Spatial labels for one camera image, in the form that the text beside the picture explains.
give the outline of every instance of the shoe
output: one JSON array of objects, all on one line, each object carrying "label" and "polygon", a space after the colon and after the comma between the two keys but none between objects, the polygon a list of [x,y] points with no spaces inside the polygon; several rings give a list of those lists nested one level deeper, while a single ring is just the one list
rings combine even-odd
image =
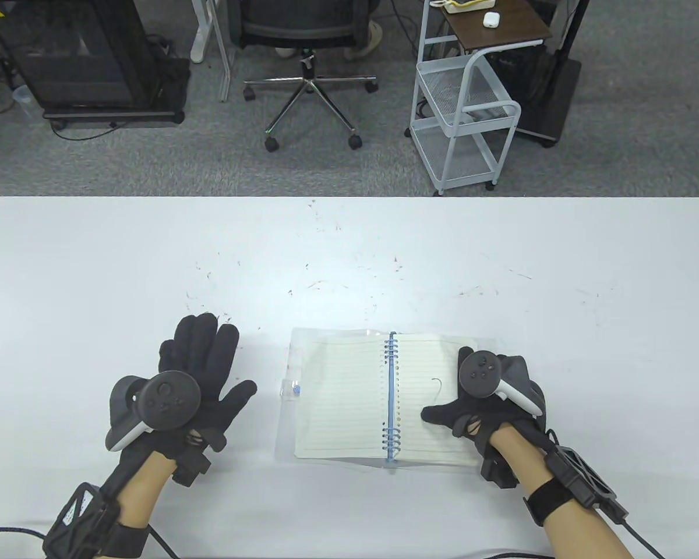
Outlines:
[{"label": "shoe", "polygon": [[298,51],[297,48],[275,48],[274,50],[277,51],[277,56],[280,58],[291,58]]},{"label": "shoe", "polygon": [[368,31],[370,32],[370,40],[368,41],[368,46],[365,48],[345,48],[344,49],[344,59],[346,61],[356,61],[358,58],[364,58],[373,52],[378,45],[381,44],[381,39],[383,38],[383,29],[378,23],[370,21],[368,26]]}]

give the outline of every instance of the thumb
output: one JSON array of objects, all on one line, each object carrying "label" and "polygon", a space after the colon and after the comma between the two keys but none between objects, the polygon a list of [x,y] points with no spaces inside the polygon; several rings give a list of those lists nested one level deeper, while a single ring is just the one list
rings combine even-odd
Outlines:
[{"label": "thumb", "polygon": [[228,429],[235,416],[243,410],[254,394],[256,394],[256,383],[253,380],[245,380],[231,388],[230,392],[217,404],[217,426],[222,431]]},{"label": "thumb", "polygon": [[428,405],[426,408],[422,408],[420,415],[422,421],[434,425],[445,425],[453,429],[453,423],[456,422],[461,413],[459,412],[458,400],[456,400],[445,405]]}]

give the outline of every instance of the chair base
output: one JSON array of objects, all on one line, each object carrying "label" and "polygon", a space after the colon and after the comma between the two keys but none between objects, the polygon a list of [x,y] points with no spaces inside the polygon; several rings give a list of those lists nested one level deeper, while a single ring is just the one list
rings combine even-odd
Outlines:
[{"label": "chair base", "polygon": [[314,67],[315,55],[310,48],[302,49],[302,77],[272,77],[266,80],[246,80],[243,85],[243,98],[246,101],[253,101],[256,98],[256,93],[254,93],[254,86],[275,86],[275,85],[296,85],[297,89],[293,92],[288,99],[288,102],[283,106],[280,113],[274,117],[269,126],[264,130],[267,136],[264,146],[267,147],[267,151],[275,151],[280,146],[277,141],[272,138],[272,134],[277,128],[277,125],[289,112],[289,110],[296,104],[297,100],[302,97],[304,93],[315,93],[321,101],[323,101],[326,106],[333,112],[333,114],[342,122],[342,124],[349,130],[349,146],[352,149],[358,149],[362,146],[362,140],[357,134],[357,128],[347,119],[347,117],[341,112],[339,107],[334,104],[334,101],[329,98],[326,91],[323,90],[322,85],[326,83],[363,83],[365,85],[365,90],[368,93],[374,93],[378,90],[378,83],[376,76],[347,76],[347,77],[322,77],[315,75]]}]

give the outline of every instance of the chair leg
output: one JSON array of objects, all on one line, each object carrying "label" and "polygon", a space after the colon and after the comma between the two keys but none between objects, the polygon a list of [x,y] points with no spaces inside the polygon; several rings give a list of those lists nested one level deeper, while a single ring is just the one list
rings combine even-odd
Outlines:
[{"label": "chair leg", "polygon": [[271,136],[272,132],[274,129],[277,127],[278,123],[280,123],[280,120],[283,119],[283,117],[288,113],[288,110],[290,110],[295,102],[301,98],[301,95],[305,92],[305,89],[308,87],[307,82],[303,82],[301,80],[301,86],[295,90],[292,96],[290,96],[290,100],[285,104],[283,109],[280,111],[280,114],[278,114],[276,117],[274,117],[274,120],[270,123],[270,125],[267,127],[267,130],[264,131],[264,133],[267,134],[267,136]]},{"label": "chair leg", "polygon": [[331,112],[333,112],[334,115],[337,115],[339,120],[342,121],[342,123],[349,129],[349,132],[351,134],[355,134],[357,131],[354,126],[352,126],[352,123],[347,120],[347,117],[342,114],[341,110],[334,104],[334,101],[329,99],[329,96],[326,95],[326,92],[323,90],[323,88],[318,84],[313,81],[309,82],[310,87],[313,88],[313,90],[316,92],[316,95],[318,95],[321,98],[321,101],[326,103],[329,106],[329,109],[331,109]]},{"label": "chair leg", "polygon": [[320,76],[315,78],[316,83],[367,83],[376,82],[378,78],[375,76],[352,76],[352,77],[325,77]]},{"label": "chair leg", "polygon": [[268,77],[266,80],[245,80],[245,86],[280,86],[285,83],[302,83],[301,77]]},{"label": "chair leg", "polygon": [[220,29],[220,21],[217,19],[217,6],[213,0],[207,0],[207,8],[212,18],[212,27],[214,34],[217,37],[217,48],[220,50],[220,58],[223,60],[223,79],[220,82],[220,92],[218,94],[220,102],[227,101],[230,91],[230,60],[228,59],[228,51],[225,49],[223,41],[223,32]]}]

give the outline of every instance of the forearm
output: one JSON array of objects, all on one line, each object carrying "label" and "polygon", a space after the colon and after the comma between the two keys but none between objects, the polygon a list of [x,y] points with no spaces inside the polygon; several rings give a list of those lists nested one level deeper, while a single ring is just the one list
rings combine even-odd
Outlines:
[{"label": "forearm", "polygon": [[[491,439],[512,468],[526,496],[552,479],[543,452],[530,444],[513,426],[504,425]],[[631,554],[597,512],[571,500],[544,522],[544,530],[557,559],[631,559]]]},{"label": "forearm", "polygon": [[142,464],[133,479],[119,493],[121,507],[119,524],[130,528],[145,528],[163,486],[176,469],[176,462],[153,452]]}]

